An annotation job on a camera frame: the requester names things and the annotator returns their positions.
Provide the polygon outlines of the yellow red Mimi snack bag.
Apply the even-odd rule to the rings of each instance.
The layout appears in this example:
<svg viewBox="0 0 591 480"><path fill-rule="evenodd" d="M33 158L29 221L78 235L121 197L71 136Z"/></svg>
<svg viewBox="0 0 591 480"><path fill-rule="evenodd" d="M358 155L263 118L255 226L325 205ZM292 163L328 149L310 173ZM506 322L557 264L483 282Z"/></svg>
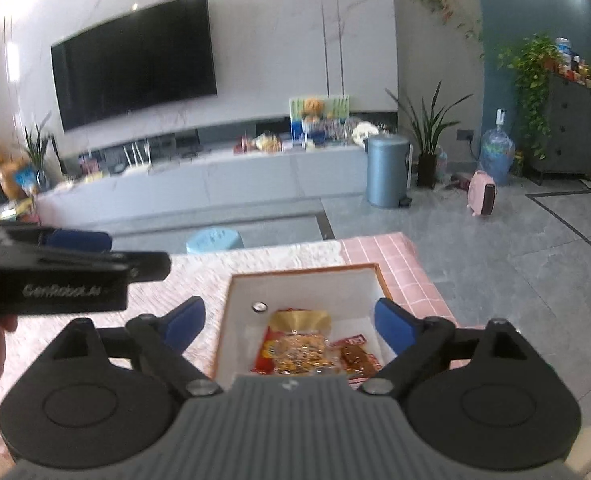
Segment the yellow red Mimi snack bag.
<svg viewBox="0 0 591 480"><path fill-rule="evenodd" d="M322 310L286 309L274 312L251 372L258 375L309 376L340 370L330 350L332 320Z"/></svg>

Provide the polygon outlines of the pink checkered table cover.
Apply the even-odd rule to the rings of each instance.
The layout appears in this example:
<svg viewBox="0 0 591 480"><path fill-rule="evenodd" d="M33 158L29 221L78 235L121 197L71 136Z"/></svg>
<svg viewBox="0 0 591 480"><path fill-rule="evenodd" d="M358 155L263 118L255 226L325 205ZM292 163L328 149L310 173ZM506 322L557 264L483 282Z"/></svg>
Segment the pink checkered table cover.
<svg viewBox="0 0 591 480"><path fill-rule="evenodd" d="M402 232L341 240L347 263L377 263L389 296L416 318L440 316L458 325L437 286L428 278L413 242Z"/></svg>

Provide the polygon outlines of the orange gourd vase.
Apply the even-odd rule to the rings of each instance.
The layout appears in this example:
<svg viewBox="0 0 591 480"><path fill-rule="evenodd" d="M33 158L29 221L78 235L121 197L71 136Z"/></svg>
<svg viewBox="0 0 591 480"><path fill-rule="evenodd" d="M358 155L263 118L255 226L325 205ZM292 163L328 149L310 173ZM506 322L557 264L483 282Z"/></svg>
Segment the orange gourd vase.
<svg viewBox="0 0 591 480"><path fill-rule="evenodd" d="M8 200L24 200L26 193L16 181L16 174L29 166L26 156L11 157L0 164L0 187Z"/></svg>

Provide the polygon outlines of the red braised meat packet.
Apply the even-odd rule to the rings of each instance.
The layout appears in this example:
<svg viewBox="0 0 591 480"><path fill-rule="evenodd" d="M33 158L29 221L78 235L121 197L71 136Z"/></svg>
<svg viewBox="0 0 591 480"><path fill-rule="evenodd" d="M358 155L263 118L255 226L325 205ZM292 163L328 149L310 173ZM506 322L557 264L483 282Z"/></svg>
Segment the red braised meat packet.
<svg viewBox="0 0 591 480"><path fill-rule="evenodd" d="M373 353L369 340L363 334L332 341L330 350L354 390L373 378L382 368L381 359Z"/></svg>

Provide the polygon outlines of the white lace tablecloth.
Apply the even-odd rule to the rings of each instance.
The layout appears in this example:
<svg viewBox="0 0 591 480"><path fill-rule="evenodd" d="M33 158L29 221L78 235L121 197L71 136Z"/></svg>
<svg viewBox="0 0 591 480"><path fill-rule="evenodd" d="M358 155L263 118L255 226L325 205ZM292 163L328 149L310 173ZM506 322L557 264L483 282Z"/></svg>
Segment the white lace tablecloth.
<svg viewBox="0 0 591 480"><path fill-rule="evenodd" d="M171 260L171 272L164 281L134 284L128 289L128 310L92 313L88 317L98 327L122 326L139 314L161 316L188 298L199 296L206 305L206 326L189 346L185 356L206 374L212 373L216 339L232 276L327 268L345 263L338 240L204 255L173 255ZM0 400L4 399L29 365L74 318L73 314L20 318L18 330L7 337L7 358L0 381Z"/></svg>

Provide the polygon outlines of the small plant left side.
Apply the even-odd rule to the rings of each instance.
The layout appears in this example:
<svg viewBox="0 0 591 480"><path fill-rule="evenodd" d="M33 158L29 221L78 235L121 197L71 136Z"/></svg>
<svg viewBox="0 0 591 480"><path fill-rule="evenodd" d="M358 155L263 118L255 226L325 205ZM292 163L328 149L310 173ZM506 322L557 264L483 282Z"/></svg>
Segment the small plant left side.
<svg viewBox="0 0 591 480"><path fill-rule="evenodd" d="M34 122L33 126L24 128L26 154L35 172L36 185L40 192L50 187L49 177L45 169L45 157L52 146L54 136L45 129L45 125Z"/></svg>

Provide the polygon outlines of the orange white storage box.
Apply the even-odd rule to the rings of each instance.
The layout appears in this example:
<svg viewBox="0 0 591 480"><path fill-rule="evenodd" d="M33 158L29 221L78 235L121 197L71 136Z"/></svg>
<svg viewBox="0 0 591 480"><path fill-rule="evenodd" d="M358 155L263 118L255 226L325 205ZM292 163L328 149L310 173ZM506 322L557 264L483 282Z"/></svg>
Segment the orange white storage box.
<svg viewBox="0 0 591 480"><path fill-rule="evenodd" d="M390 297L376 263L236 275L212 376L225 389L252 374L339 374L357 387L395 357L375 323Z"/></svg>

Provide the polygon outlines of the white wifi router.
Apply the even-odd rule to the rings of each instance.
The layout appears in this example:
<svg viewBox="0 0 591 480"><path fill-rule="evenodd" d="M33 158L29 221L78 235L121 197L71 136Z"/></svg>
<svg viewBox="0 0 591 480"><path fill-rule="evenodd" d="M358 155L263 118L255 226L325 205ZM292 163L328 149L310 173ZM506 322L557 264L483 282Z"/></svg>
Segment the white wifi router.
<svg viewBox="0 0 591 480"><path fill-rule="evenodd" d="M142 174L150 170L152 159L148 140L124 144L122 150L125 157L123 174Z"/></svg>

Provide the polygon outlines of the light blue plastic stool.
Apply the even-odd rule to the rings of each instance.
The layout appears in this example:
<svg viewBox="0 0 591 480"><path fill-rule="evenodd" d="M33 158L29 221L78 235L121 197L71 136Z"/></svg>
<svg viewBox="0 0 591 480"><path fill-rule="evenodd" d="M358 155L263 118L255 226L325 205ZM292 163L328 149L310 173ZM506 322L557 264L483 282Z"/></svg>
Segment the light blue plastic stool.
<svg viewBox="0 0 591 480"><path fill-rule="evenodd" d="M199 230L192 234L186 242L186 252L190 255L228 252L244 247L244 242L238 231L222 228L222 226Z"/></svg>

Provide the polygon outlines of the pink small heater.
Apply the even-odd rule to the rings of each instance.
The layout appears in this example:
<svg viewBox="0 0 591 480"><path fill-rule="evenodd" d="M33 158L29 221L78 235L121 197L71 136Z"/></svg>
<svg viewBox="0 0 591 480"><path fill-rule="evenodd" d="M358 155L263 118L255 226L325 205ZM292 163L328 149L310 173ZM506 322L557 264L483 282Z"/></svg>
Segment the pink small heater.
<svg viewBox="0 0 591 480"><path fill-rule="evenodd" d="M497 188L494 179L485 171L476 171L469 182L467 206L474 217L490 216L495 206Z"/></svg>

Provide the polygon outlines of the blue grey trash can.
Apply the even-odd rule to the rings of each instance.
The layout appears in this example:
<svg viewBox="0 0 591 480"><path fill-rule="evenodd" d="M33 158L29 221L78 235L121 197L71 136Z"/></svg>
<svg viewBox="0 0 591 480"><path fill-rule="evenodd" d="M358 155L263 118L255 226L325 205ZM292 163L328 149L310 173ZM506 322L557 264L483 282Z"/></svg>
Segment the blue grey trash can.
<svg viewBox="0 0 591 480"><path fill-rule="evenodd" d="M406 136L380 133L365 140L366 200L385 209L408 208L413 145Z"/></svg>

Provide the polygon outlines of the grey white TV cabinet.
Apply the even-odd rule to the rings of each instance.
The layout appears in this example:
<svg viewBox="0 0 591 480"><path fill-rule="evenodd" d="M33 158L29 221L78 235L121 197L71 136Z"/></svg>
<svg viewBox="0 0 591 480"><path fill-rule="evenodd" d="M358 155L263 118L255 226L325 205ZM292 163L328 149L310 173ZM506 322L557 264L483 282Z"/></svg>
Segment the grey white TV cabinet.
<svg viewBox="0 0 591 480"><path fill-rule="evenodd" d="M114 221L365 191L367 158L357 146L310 152L233 154L216 150L184 162L105 177L38 196L50 226Z"/></svg>

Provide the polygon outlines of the blue water jug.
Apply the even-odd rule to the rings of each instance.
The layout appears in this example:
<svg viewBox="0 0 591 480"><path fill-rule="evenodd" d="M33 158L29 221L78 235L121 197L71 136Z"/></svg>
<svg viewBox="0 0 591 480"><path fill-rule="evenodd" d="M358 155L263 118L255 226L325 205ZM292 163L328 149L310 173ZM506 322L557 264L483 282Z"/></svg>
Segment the blue water jug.
<svg viewBox="0 0 591 480"><path fill-rule="evenodd" d="M508 183L509 171L515 159L516 145L505 131L506 111L496 111L495 126L481 136L478 169L486 172L497 186Z"/></svg>

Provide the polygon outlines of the black flat television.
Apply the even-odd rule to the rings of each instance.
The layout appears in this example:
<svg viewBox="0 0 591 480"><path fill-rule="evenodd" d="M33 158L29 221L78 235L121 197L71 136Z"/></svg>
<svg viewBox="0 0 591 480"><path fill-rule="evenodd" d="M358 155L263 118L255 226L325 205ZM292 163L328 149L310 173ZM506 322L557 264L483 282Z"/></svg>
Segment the black flat television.
<svg viewBox="0 0 591 480"><path fill-rule="evenodd" d="M50 48L64 130L161 104L215 96L208 0L169 0Z"/></svg>

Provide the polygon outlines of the potted green plant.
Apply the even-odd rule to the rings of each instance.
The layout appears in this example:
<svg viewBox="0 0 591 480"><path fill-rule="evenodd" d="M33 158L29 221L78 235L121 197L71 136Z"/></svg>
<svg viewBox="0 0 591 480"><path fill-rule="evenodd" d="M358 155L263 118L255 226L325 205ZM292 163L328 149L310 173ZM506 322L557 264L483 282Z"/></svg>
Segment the potted green plant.
<svg viewBox="0 0 591 480"><path fill-rule="evenodd" d="M441 136L449 128L458 126L459 120L448 120L447 114L456 106L468 101L472 93L461 96L449 104L440 104L442 80L437 83L431 99L420 99L420 106L416 107L407 94L402 98L391 90L384 89L388 97L396 104L397 110L408 120L410 131L419 148L417 156L417 186L418 188L434 188L437 183L437 144Z"/></svg>

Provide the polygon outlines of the teddy bear gift box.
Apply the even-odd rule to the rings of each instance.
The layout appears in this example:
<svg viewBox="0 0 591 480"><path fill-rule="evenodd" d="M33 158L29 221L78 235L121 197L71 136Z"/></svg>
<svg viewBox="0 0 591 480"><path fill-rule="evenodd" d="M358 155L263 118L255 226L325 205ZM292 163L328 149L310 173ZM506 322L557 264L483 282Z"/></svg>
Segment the teddy bear gift box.
<svg viewBox="0 0 591 480"><path fill-rule="evenodd" d="M289 100L290 139L322 146L345 143L350 96L305 96Z"/></svg>

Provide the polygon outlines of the dark grey drawer cabinet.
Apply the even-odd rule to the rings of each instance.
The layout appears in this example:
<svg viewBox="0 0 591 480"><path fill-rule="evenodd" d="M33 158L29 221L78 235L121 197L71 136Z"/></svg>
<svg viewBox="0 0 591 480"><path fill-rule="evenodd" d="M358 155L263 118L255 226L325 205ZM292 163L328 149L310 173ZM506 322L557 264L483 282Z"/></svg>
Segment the dark grey drawer cabinet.
<svg viewBox="0 0 591 480"><path fill-rule="evenodd" d="M538 139L544 157L532 157L529 169L540 181L591 176L591 88L551 74L544 117L549 133Z"/></svg>

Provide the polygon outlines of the hanging pothos plant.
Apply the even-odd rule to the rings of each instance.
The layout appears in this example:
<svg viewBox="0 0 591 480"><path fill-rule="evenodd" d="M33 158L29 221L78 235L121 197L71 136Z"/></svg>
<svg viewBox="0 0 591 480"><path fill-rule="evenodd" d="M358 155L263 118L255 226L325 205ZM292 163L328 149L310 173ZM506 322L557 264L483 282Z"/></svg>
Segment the hanging pothos plant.
<svg viewBox="0 0 591 480"><path fill-rule="evenodd" d="M521 150L538 160L546 158L545 144L551 133L546 106L551 75L560 60L555 42L544 34L524 38L515 47L498 53L498 66L515 75L516 124Z"/></svg>

